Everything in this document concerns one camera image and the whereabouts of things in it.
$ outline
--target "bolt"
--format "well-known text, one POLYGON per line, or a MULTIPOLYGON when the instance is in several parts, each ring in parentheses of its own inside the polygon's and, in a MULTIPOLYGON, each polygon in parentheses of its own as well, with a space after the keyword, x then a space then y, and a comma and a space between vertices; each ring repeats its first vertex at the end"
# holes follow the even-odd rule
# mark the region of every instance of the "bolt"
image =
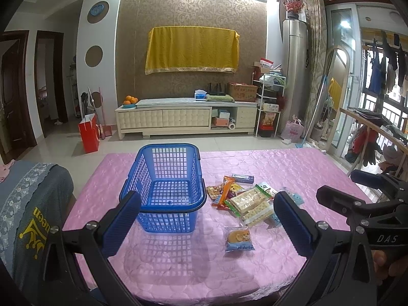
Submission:
POLYGON ((52 227, 50 228, 50 232, 51 232, 51 233, 57 233, 59 230, 60 230, 60 228, 58 228, 57 226, 52 226, 52 227))
POLYGON ((85 226, 86 226, 86 228, 88 230, 93 230, 98 226, 98 222, 97 221, 89 221, 85 226))
POLYGON ((357 226, 356 231, 361 235, 365 232, 365 230, 364 230, 364 228, 362 226, 357 226))
POLYGON ((329 228, 329 224, 325 221, 319 221, 317 223, 317 226, 321 229, 321 230, 327 230, 329 228))

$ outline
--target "table covered with pink cloth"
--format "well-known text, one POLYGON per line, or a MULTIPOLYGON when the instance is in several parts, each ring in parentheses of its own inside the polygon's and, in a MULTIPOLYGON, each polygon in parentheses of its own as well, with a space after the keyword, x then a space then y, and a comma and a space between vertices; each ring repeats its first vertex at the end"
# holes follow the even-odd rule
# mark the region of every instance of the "table covered with pink cloth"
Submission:
MULTIPOLYGON (((313 148, 202 152, 201 169, 207 186, 224 175, 253 175, 255 183, 299 193, 301 206, 314 220, 348 230, 346 219, 319 205, 316 191, 328 185, 366 202, 371 201, 327 156, 313 148)), ((85 185, 64 230, 100 220, 119 202, 119 194, 136 157, 108 154, 85 185)), ((255 251, 225 253, 225 226, 238 226, 230 212, 210 201, 199 210, 191 234, 146 233, 136 221, 118 253, 109 258, 135 296, 171 305, 211 305, 258 299, 278 291, 296 277, 305 258, 299 256, 285 230, 262 222, 250 228, 255 251)), ((78 262, 90 288, 96 283, 82 256, 78 262)))

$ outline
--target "blue gripper pad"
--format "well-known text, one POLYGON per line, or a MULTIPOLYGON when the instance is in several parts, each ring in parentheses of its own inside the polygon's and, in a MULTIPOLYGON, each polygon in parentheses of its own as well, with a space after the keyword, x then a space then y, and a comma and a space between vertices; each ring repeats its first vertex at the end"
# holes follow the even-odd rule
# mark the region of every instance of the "blue gripper pad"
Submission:
POLYGON ((370 174, 366 171, 353 170, 350 174, 350 179, 357 184, 365 185, 369 188, 381 189, 384 186, 384 179, 380 174, 370 174))
POLYGON ((286 192, 276 194, 273 209, 297 253, 311 257, 314 251, 312 243, 317 238, 315 221, 305 210, 298 208, 286 192))
POLYGON ((105 257, 115 255, 140 212, 142 200, 134 191, 121 200, 116 208, 109 210, 99 222, 101 251, 105 257))

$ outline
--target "paper roll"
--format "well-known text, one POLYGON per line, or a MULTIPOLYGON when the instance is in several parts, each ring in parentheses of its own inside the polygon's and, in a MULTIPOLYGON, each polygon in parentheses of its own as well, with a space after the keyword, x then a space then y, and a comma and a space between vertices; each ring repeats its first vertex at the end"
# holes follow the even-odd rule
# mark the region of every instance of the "paper roll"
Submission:
POLYGON ((235 123, 230 121, 230 122, 228 123, 228 129, 234 130, 234 129, 235 129, 235 123))

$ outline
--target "blue clock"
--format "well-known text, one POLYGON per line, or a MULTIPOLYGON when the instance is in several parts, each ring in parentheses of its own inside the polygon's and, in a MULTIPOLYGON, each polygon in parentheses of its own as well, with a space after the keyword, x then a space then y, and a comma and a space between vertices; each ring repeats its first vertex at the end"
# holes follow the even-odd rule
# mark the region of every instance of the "blue clock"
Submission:
POLYGON ((97 16, 99 15, 104 9, 104 5, 103 4, 95 4, 92 8, 91 8, 91 15, 92 16, 97 16))

